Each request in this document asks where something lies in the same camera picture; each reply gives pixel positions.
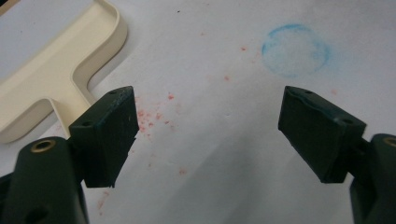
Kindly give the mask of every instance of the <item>red paint speck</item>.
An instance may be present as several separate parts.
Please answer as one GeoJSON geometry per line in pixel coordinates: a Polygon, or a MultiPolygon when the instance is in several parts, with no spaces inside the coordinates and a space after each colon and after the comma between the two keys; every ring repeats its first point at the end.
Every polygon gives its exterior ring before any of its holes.
{"type": "Polygon", "coordinates": [[[186,173],[187,173],[187,170],[186,170],[186,169],[184,169],[184,168],[178,169],[178,174],[179,174],[179,175],[185,175],[186,173]]]}
{"type": "Polygon", "coordinates": [[[172,93],[169,93],[168,99],[169,99],[169,100],[173,100],[174,98],[175,98],[175,96],[174,96],[172,93]]]}
{"type": "Polygon", "coordinates": [[[138,110],[138,111],[137,111],[137,116],[138,116],[139,118],[145,116],[145,111],[144,111],[144,110],[138,110]]]}
{"type": "Polygon", "coordinates": [[[163,115],[161,113],[157,113],[157,115],[155,116],[155,119],[161,119],[163,117],[163,115]]]}
{"type": "Polygon", "coordinates": [[[144,133],[146,131],[146,127],[139,125],[139,130],[140,130],[140,132],[144,133]]]}

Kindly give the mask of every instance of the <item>white plastic tray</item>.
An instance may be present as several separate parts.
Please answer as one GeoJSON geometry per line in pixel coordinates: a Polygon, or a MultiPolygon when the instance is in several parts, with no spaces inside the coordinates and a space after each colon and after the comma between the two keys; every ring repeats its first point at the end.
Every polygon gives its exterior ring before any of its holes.
{"type": "Polygon", "coordinates": [[[67,127],[94,102],[91,76],[122,47],[127,26],[105,0],[91,6],[0,86],[0,142],[20,138],[52,109],[67,127]]]}

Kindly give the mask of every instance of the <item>blue circle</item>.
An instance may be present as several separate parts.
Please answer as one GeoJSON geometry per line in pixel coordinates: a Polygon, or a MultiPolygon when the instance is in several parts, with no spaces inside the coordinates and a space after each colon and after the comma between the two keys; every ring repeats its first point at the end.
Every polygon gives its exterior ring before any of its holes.
{"type": "Polygon", "coordinates": [[[329,60],[329,47],[309,28],[289,24],[268,34],[262,46],[262,61],[282,77],[312,75],[329,60]]]}

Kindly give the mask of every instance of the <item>screw hole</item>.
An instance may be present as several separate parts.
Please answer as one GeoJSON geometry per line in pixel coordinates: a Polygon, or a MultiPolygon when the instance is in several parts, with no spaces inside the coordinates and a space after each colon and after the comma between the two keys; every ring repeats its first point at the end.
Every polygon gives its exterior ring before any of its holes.
{"type": "Polygon", "coordinates": [[[90,120],[85,121],[85,122],[83,122],[81,125],[84,126],[84,127],[91,126],[91,125],[92,125],[92,121],[90,121],[90,120]]]}
{"type": "Polygon", "coordinates": [[[384,142],[386,144],[390,145],[391,147],[396,147],[396,138],[394,138],[394,137],[384,138],[384,142]]]}
{"type": "Polygon", "coordinates": [[[49,210],[45,207],[37,207],[30,211],[25,217],[26,224],[36,224],[44,220],[49,214],[49,210]]]}
{"type": "Polygon", "coordinates": [[[343,122],[345,122],[347,124],[353,124],[352,120],[350,120],[350,119],[343,119],[343,122]]]}

